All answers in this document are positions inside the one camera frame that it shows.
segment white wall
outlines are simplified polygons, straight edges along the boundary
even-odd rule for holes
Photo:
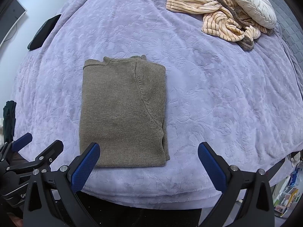
[[[27,9],[26,14],[17,22],[14,36],[0,47],[0,117],[2,108],[10,100],[14,78],[24,58],[27,45],[43,23],[54,17],[67,0],[18,0]]]

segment gray quilted headboard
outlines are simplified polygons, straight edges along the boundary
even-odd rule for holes
[[[289,46],[303,70],[303,30],[284,0],[269,0],[282,29],[282,38]]]

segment blue gripper pad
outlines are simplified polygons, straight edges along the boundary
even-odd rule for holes
[[[216,190],[224,193],[227,189],[226,175],[203,143],[198,147],[198,156]]]
[[[19,152],[21,149],[23,149],[26,145],[28,145],[33,140],[33,136],[31,133],[26,133],[25,135],[18,138],[16,141],[12,144],[12,151],[13,152]]]
[[[71,189],[73,193],[82,190],[86,180],[88,179],[91,171],[96,165],[100,157],[100,146],[95,143],[87,156],[82,160],[78,168],[75,170],[71,178]]]

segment person's hand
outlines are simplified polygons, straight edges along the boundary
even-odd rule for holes
[[[8,212],[7,213],[8,216],[10,217],[10,219],[13,221],[13,223],[17,226],[17,227],[23,227],[23,220],[16,217],[13,213]]]

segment black floor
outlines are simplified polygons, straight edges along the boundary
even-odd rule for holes
[[[201,209],[143,209],[117,205],[83,192],[78,192],[77,196],[102,227],[197,227],[201,215]]]

